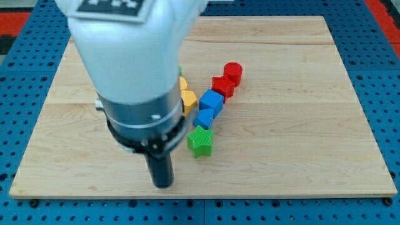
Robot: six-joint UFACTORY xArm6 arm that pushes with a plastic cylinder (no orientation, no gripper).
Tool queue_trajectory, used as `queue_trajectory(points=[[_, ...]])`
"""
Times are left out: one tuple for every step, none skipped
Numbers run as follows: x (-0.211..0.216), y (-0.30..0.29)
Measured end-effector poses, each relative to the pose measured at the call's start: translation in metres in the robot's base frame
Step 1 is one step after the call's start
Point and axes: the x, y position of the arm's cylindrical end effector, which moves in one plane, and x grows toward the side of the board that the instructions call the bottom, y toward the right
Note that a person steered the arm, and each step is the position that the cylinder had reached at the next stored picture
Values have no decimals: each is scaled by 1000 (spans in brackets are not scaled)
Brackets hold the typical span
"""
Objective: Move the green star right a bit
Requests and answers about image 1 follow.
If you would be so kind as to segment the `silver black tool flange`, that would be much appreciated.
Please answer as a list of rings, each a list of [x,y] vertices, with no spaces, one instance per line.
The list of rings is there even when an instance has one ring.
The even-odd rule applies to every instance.
[[[188,130],[179,82],[148,101],[123,104],[99,95],[96,109],[106,117],[113,138],[131,153],[165,155]]]

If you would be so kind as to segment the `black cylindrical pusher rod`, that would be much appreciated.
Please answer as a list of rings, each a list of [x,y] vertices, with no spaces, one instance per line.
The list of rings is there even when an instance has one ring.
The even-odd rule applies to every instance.
[[[151,154],[145,154],[145,158],[153,184],[160,189],[168,188],[174,182],[171,155],[156,158]]]

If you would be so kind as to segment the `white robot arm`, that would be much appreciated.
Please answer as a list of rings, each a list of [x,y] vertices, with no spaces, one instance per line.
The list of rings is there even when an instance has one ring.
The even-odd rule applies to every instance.
[[[143,154],[158,188],[174,180],[170,153],[188,130],[179,50],[203,0],[57,0],[114,139]]]

